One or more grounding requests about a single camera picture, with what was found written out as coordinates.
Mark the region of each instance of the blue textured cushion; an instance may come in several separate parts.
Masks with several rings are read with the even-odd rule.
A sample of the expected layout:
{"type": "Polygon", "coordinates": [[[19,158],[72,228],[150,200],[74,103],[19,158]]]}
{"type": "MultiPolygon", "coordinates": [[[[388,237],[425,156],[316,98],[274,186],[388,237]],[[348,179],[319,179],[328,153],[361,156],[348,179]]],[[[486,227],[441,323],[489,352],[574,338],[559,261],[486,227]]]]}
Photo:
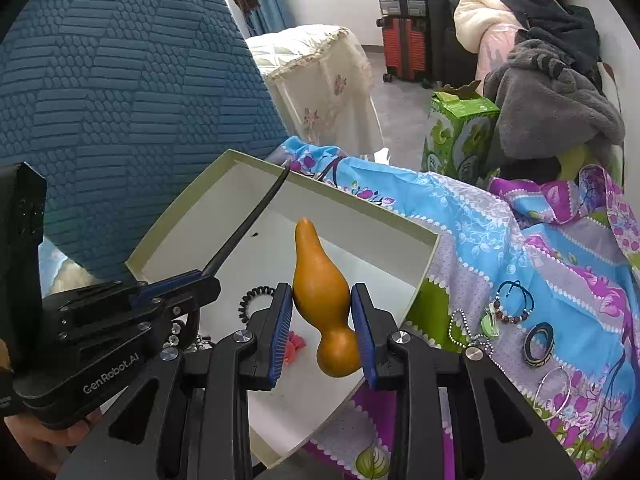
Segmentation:
{"type": "Polygon", "coordinates": [[[224,0],[30,0],[0,44],[0,164],[47,179],[46,235],[100,278],[227,148],[286,137],[224,0]]]}

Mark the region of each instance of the green carton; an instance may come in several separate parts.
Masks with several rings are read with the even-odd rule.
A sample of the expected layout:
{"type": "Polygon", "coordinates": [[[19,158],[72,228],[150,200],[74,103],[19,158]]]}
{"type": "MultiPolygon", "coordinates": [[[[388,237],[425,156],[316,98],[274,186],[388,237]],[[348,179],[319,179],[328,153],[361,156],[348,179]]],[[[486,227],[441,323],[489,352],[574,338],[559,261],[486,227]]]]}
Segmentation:
{"type": "Polygon", "coordinates": [[[473,92],[469,99],[446,92],[431,98],[435,126],[424,140],[422,171],[476,184],[489,152],[498,108],[473,92]]]}

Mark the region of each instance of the silver bead chain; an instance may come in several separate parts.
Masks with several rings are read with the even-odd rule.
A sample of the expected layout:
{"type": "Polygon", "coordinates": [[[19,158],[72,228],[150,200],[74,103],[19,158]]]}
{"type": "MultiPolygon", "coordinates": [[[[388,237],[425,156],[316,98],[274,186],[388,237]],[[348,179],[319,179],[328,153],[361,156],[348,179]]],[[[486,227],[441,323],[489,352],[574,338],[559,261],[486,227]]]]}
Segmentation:
{"type": "Polygon", "coordinates": [[[492,357],[492,354],[494,353],[494,346],[489,341],[489,338],[487,336],[485,336],[484,334],[472,335],[471,334],[471,330],[469,330],[469,324],[468,324],[468,322],[466,322],[466,315],[459,308],[454,310],[453,313],[451,314],[451,317],[449,318],[449,339],[450,339],[450,341],[453,344],[458,345],[460,348],[467,348],[469,346],[469,345],[466,345],[464,343],[461,343],[460,341],[456,341],[455,339],[453,339],[453,336],[451,334],[451,327],[453,326],[453,322],[454,322],[454,320],[456,318],[456,315],[458,315],[458,314],[460,315],[460,318],[462,319],[462,324],[465,327],[466,336],[468,337],[470,344],[472,346],[479,346],[484,351],[484,353],[488,355],[489,359],[491,359],[491,361],[493,361],[494,364],[498,368],[500,368],[500,371],[503,374],[505,374],[504,369],[502,368],[502,366],[500,366],[495,361],[495,359],[492,357]]]}

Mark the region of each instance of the screw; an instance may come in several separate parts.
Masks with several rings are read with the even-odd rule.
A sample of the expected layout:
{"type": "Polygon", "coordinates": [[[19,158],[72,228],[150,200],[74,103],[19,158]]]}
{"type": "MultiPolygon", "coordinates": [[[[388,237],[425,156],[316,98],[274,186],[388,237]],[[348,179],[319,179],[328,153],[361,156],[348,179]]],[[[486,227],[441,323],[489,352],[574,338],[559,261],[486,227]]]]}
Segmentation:
{"type": "Polygon", "coordinates": [[[477,346],[470,346],[465,350],[465,355],[472,361],[479,361],[484,356],[484,352],[482,352],[482,350],[477,346]]]}
{"type": "Polygon", "coordinates": [[[236,343],[246,343],[247,341],[251,341],[251,338],[254,335],[246,329],[238,330],[234,332],[234,341],[236,343]]]}
{"type": "Polygon", "coordinates": [[[160,358],[162,361],[173,361],[178,357],[178,349],[174,346],[168,346],[167,348],[162,349],[160,352],[160,358]]]}
{"type": "Polygon", "coordinates": [[[411,335],[404,330],[398,330],[391,335],[391,339],[399,345],[406,345],[411,341],[411,335]]]}

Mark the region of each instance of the gray towel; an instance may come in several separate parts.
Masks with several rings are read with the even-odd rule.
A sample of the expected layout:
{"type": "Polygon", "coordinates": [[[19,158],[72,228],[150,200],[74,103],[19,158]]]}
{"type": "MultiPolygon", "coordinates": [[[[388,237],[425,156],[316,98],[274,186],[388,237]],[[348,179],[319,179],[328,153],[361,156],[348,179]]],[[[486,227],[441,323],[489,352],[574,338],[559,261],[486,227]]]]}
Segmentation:
{"type": "Polygon", "coordinates": [[[569,68],[571,62],[562,50],[529,40],[486,77],[484,95],[500,107],[488,170],[514,159],[555,156],[585,142],[607,164],[608,148],[622,145],[620,113],[591,81],[569,68]]]}

